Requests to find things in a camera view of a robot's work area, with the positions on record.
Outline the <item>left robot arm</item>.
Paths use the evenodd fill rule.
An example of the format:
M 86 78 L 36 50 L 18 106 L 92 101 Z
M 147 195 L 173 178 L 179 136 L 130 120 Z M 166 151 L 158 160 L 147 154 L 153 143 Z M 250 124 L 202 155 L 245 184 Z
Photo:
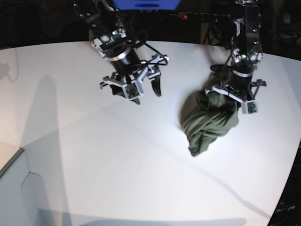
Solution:
M 231 39 L 229 85 L 243 100 L 251 100 L 252 76 L 263 58 L 260 41 L 261 15 L 257 0 L 235 0 L 230 7 L 234 34 Z

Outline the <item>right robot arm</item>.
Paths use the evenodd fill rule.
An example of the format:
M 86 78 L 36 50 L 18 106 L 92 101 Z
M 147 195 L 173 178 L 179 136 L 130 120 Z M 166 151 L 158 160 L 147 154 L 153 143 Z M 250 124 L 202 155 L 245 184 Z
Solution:
M 73 7 L 88 25 L 91 46 L 115 70 L 103 77 L 100 88 L 109 86 L 113 95 L 140 104 L 139 97 L 144 95 L 142 82 L 148 78 L 155 95 L 160 97 L 159 67 L 168 64 L 168 56 L 130 31 L 112 1 L 76 0 Z

